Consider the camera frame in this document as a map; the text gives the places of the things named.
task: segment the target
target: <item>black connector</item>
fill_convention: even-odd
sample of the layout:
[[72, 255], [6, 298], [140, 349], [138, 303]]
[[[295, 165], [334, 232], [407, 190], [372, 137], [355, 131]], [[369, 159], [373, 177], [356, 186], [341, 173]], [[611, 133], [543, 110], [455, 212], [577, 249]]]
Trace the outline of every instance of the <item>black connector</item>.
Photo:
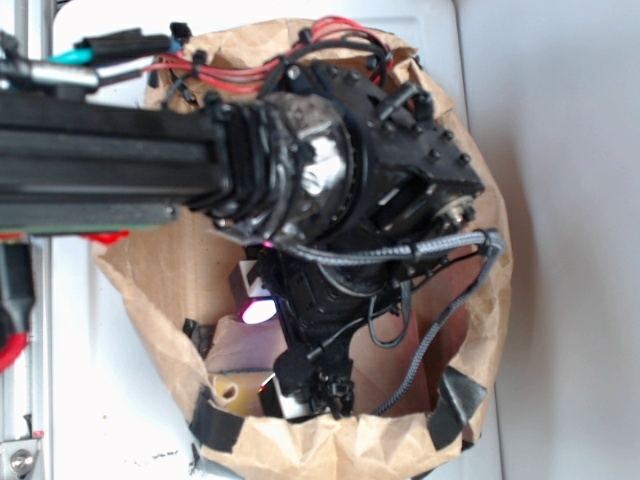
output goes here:
[[92, 65], [108, 65], [167, 53], [172, 40], [167, 35], [143, 35], [139, 28], [134, 28], [99, 37], [86, 37], [74, 46], [92, 50]]
[[0, 243], [0, 330], [3, 336], [29, 331], [34, 303], [29, 245]]

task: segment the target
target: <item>pink led light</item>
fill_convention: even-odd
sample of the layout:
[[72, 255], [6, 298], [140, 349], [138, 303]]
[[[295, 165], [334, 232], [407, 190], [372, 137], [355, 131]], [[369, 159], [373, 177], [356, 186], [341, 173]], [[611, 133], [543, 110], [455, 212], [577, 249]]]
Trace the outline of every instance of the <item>pink led light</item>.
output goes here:
[[249, 325], [266, 322], [276, 314], [276, 303], [271, 299], [256, 300], [242, 312], [242, 321]]

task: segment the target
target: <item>teal connector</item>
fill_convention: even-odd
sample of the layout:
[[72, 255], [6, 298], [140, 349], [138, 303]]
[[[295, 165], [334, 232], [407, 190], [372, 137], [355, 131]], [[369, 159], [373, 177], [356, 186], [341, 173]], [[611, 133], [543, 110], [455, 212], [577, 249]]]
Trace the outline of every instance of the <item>teal connector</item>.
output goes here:
[[91, 60], [93, 60], [93, 51], [90, 48], [78, 48], [49, 57], [50, 62], [64, 65], [86, 65], [91, 63]]

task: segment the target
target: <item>cable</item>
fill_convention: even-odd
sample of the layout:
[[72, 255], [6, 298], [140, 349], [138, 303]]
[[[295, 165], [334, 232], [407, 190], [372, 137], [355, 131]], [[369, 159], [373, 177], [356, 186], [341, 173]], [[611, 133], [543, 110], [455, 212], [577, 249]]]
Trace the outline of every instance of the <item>cable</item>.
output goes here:
[[460, 263], [460, 262], [464, 262], [465, 260], [469, 260], [470, 258], [473, 257], [477, 257], [480, 254], [479, 250], [476, 250], [475, 252], [471, 252], [468, 253], [466, 255], [463, 255], [461, 257], [455, 258], [453, 260], [449, 260], [447, 258], [446, 263], [441, 261], [438, 265], [436, 265], [436, 268], [433, 268], [429, 271], [427, 271], [427, 273], [425, 274], [425, 278], [423, 278], [420, 282], [418, 282], [417, 284], [415, 284], [412, 288], [412, 291], [415, 292], [417, 290], [420, 290], [425, 283], [427, 283], [429, 280], [431, 280], [435, 275], [437, 275], [438, 273], [453, 267], [455, 264]]
[[498, 236], [495, 230], [478, 230], [468, 233], [456, 233], [431, 240], [423, 240], [412, 245], [384, 247], [377, 250], [364, 250], [352, 253], [334, 253], [316, 250], [304, 246], [280, 246], [286, 253], [302, 260], [332, 267], [357, 267], [375, 265], [395, 260], [421, 260], [437, 258], [460, 247], [482, 245], [488, 237]]
[[[274, 59], [265, 62], [259, 67], [245, 69], [224, 69], [208, 65], [200, 65], [197, 74], [193, 72], [193, 63], [184, 58], [182, 52], [175, 54], [163, 54], [159, 58], [162, 62], [155, 63], [143, 69], [144, 72], [156, 70], [184, 70], [191, 73], [193, 78], [197, 78], [208, 85], [219, 90], [225, 90], [236, 94], [255, 94], [259, 96], [271, 91], [276, 82], [282, 76], [289, 63], [302, 58], [309, 53], [328, 48], [349, 48], [352, 50], [370, 51], [378, 58], [378, 68], [372, 74], [371, 80], [377, 84], [384, 85], [386, 79], [386, 69], [391, 63], [387, 62], [391, 49], [375, 33], [365, 28], [359, 23], [344, 17], [323, 17], [315, 21], [310, 29], [307, 38], [303, 38], [294, 44], [289, 51]], [[337, 34], [344, 34], [342, 40], [332, 40]], [[356, 42], [348, 40], [349, 36], [357, 36], [368, 42]], [[238, 86], [238, 83], [262, 83], [260, 85]]]
[[367, 324], [369, 325], [369, 335], [373, 343], [380, 348], [394, 348], [400, 345], [404, 340], [407, 330], [409, 330], [409, 321], [411, 320], [411, 280], [406, 280], [400, 284], [400, 303], [402, 306], [402, 331], [396, 338], [389, 342], [383, 342], [376, 335], [373, 327], [373, 307], [376, 303], [376, 295], [371, 297], [369, 302], [369, 311], [367, 313]]
[[422, 363], [422, 358], [424, 354], [427, 352], [429, 345], [436, 337], [440, 329], [446, 324], [447, 320], [451, 318], [451, 316], [455, 313], [455, 311], [463, 305], [471, 295], [473, 295], [480, 286], [484, 283], [484, 281], [489, 276], [489, 272], [497, 262], [498, 258], [502, 254], [504, 250], [504, 242], [497, 235], [493, 237], [493, 241], [488, 241], [486, 247], [486, 260], [480, 269], [480, 272], [476, 276], [475, 280], [466, 288], [464, 292], [462, 292], [457, 298], [451, 302], [447, 308], [443, 310], [443, 312], [438, 316], [436, 321], [431, 325], [427, 334], [424, 336], [416, 353], [411, 360], [411, 364], [409, 365], [409, 369], [407, 370], [407, 374], [404, 377], [404, 380], [400, 384], [400, 387], [389, 397], [389, 399], [376, 408], [372, 415], [382, 415], [389, 408], [391, 408], [402, 396], [407, 393], [409, 387], [413, 383], [416, 374], [418, 373], [418, 369], [420, 364]]

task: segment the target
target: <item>white wall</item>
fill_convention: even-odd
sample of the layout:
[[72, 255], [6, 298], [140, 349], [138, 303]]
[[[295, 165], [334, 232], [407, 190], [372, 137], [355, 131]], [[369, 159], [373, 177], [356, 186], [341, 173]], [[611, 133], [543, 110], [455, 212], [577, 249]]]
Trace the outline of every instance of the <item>white wall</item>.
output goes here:
[[640, 478], [640, 2], [457, 7], [470, 127], [516, 255], [505, 478]]

